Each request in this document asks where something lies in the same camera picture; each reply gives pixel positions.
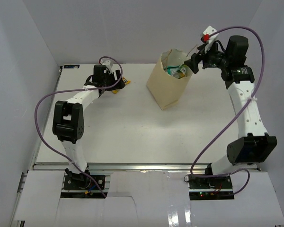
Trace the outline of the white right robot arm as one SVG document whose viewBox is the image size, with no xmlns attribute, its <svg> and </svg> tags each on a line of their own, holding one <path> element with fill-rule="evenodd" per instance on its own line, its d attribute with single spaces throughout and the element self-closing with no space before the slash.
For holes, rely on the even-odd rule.
<svg viewBox="0 0 284 227">
<path fill-rule="evenodd" d="M 204 35 L 201 40 L 203 45 L 198 47 L 198 53 L 185 63 L 193 73 L 198 72 L 199 62 L 203 63 L 204 69 L 221 70 L 238 124 L 238 139 L 227 146 L 226 155 L 205 169 L 205 185 L 214 189 L 221 184 L 221 176 L 236 172 L 241 165 L 263 163 L 277 146 L 277 138 L 269 135 L 258 110 L 255 97 L 258 84 L 252 69 L 245 64 L 248 39 L 233 35 L 226 49 L 221 51 L 218 49 L 222 44 L 216 37 Z"/>
</svg>

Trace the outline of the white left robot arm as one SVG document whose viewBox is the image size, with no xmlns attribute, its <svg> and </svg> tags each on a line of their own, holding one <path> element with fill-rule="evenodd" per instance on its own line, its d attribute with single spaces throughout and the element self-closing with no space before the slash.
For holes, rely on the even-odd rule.
<svg viewBox="0 0 284 227">
<path fill-rule="evenodd" d="M 90 176 L 84 172 L 88 164 L 84 158 L 80 139 L 84 133 L 84 110 L 105 91 L 122 89 L 125 83 L 121 71 L 112 70 L 113 63 L 106 60 L 94 65 L 83 91 L 66 101 L 57 101 L 54 106 L 53 134 L 61 142 L 69 160 L 67 174 L 74 174 L 74 183 L 81 189 L 90 185 Z"/>
</svg>

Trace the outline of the green Skittles packet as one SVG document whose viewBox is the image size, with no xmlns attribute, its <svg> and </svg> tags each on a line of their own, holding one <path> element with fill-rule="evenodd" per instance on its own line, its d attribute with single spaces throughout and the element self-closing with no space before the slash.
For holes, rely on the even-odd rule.
<svg viewBox="0 0 284 227">
<path fill-rule="evenodd" d="M 173 77 L 177 78 L 177 79 L 181 79 L 187 76 L 187 69 L 189 69 L 189 67 L 187 67 L 186 65 L 182 64 L 178 67 L 178 69 L 176 70 L 176 72 L 173 74 Z"/>
</svg>

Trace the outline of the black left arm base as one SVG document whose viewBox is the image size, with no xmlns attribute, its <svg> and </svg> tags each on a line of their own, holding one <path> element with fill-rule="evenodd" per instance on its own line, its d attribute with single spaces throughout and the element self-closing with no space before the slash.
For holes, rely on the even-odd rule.
<svg viewBox="0 0 284 227">
<path fill-rule="evenodd" d="M 65 175 L 62 184 L 61 198 L 69 199 L 104 199 L 105 196 L 100 192 L 95 183 L 87 178 L 86 181 L 73 180 L 68 175 Z"/>
</svg>

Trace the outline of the teal candy bag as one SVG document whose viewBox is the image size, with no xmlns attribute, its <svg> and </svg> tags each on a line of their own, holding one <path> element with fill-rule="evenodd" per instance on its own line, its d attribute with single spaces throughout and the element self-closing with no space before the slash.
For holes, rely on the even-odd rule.
<svg viewBox="0 0 284 227">
<path fill-rule="evenodd" d="M 179 66 L 168 66 L 164 68 L 164 71 L 173 76 L 178 71 Z"/>
</svg>

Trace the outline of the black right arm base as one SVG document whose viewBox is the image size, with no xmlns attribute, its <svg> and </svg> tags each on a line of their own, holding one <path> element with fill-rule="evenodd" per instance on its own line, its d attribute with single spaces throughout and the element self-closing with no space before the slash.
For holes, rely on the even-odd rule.
<svg viewBox="0 0 284 227">
<path fill-rule="evenodd" d="M 188 183 L 190 201 L 233 200 L 232 181 L 227 177 L 197 178 L 185 175 Z"/>
</svg>

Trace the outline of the yellow M&M's packet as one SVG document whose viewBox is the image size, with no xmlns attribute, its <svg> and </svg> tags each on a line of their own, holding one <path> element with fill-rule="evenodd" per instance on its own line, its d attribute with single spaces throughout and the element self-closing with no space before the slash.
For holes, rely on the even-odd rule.
<svg viewBox="0 0 284 227">
<path fill-rule="evenodd" d="M 124 85 L 124 86 L 127 86 L 128 84 L 131 83 L 131 81 L 130 81 L 130 80 L 127 80 L 125 77 L 122 77 L 122 82 L 123 82 L 122 85 Z M 113 94 L 116 94 L 116 93 L 118 93 L 120 90 L 121 90 L 121 89 L 119 88 L 119 89 L 112 90 L 111 92 L 112 92 Z"/>
</svg>

